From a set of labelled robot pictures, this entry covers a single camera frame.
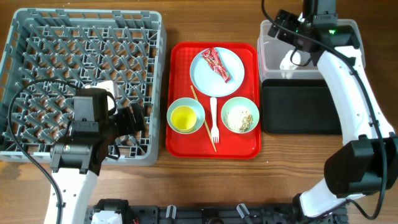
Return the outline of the yellow plastic cup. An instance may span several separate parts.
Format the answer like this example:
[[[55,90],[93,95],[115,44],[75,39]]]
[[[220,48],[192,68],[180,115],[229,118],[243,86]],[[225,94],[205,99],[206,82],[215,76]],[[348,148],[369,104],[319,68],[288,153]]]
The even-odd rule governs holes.
[[[172,126],[178,132],[189,133],[197,122],[197,115],[193,108],[189,106],[178,106],[172,111],[170,120]]]

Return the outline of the light blue bowl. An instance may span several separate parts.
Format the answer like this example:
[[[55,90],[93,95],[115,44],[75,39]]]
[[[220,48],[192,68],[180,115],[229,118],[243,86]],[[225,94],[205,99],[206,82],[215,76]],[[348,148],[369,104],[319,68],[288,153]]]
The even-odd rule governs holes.
[[[167,122],[177,133],[191,134],[205,122],[203,106],[193,98],[179,98],[167,110]]]

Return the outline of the red snack wrapper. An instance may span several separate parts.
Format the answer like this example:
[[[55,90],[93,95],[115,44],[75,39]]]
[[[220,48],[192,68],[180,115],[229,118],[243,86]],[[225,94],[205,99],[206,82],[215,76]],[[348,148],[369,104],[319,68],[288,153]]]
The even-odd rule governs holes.
[[[201,53],[202,58],[207,62],[209,67],[219,76],[222,77],[225,83],[228,83],[231,79],[231,75],[223,65],[218,51],[212,47],[206,49]]]

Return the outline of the mint green bowl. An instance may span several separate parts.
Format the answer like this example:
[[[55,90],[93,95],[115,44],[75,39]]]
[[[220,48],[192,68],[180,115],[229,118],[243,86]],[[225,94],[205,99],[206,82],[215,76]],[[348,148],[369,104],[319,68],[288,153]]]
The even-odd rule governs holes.
[[[260,120],[259,109],[253,101],[251,101],[248,98],[242,97],[242,96],[237,96],[237,97],[231,98],[223,105],[223,107],[221,109],[221,120],[222,120],[223,124],[226,126],[226,123],[224,121],[224,117],[226,116],[226,113],[230,109],[232,109],[236,106],[247,108],[253,116],[253,123],[250,126],[250,128],[244,133],[237,133],[237,134],[246,134],[246,133],[253,131],[256,128],[256,126],[259,124],[259,120]]]

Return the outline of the rice and nut scraps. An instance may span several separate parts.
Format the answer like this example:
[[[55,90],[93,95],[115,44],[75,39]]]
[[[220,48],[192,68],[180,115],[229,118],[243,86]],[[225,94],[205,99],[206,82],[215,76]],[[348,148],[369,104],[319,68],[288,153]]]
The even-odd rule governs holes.
[[[247,108],[236,106],[226,113],[224,121],[231,131],[244,133],[252,125],[253,116]]]

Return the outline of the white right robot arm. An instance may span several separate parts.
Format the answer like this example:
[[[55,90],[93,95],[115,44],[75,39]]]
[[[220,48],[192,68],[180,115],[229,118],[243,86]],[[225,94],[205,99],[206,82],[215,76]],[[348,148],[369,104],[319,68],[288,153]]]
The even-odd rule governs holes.
[[[334,1],[304,1],[301,15],[280,10],[269,35],[310,54],[330,90],[343,147],[324,165],[324,177],[294,197],[292,218],[320,220],[361,197],[377,194],[374,220],[397,180],[397,134],[384,117],[364,71],[359,32],[342,24]]]

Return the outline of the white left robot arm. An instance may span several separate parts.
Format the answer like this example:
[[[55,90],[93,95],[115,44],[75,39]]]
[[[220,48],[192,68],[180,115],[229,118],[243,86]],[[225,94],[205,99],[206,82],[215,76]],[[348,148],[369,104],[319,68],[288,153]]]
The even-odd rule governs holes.
[[[79,89],[73,98],[74,117],[66,135],[52,146],[52,187],[46,223],[83,223],[86,208],[109,147],[117,138],[145,129],[142,106],[108,108],[113,96],[100,88]]]

